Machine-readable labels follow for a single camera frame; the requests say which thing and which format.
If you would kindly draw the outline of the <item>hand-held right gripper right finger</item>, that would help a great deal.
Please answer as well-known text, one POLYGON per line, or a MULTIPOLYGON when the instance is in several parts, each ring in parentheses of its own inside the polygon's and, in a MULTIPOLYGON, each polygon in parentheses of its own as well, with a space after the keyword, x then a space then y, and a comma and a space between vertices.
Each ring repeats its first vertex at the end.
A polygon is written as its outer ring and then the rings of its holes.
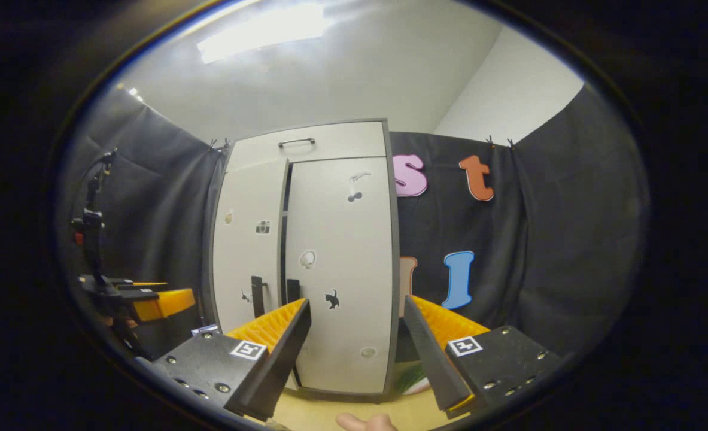
POLYGON ((550 383, 562 358, 512 326, 488 329, 416 295, 404 322, 437 406, 453 419, 492 417, 550 383))

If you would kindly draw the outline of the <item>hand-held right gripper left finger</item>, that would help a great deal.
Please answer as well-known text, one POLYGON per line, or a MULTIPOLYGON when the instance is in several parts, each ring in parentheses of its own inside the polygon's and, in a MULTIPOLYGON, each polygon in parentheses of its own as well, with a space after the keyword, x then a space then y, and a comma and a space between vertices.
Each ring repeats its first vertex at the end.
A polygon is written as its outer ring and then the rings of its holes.
POLYGON ((212 414, 269 419, 312 325, 307 298, 222 335, 201 331, 153 363, 153 374, 212 414))

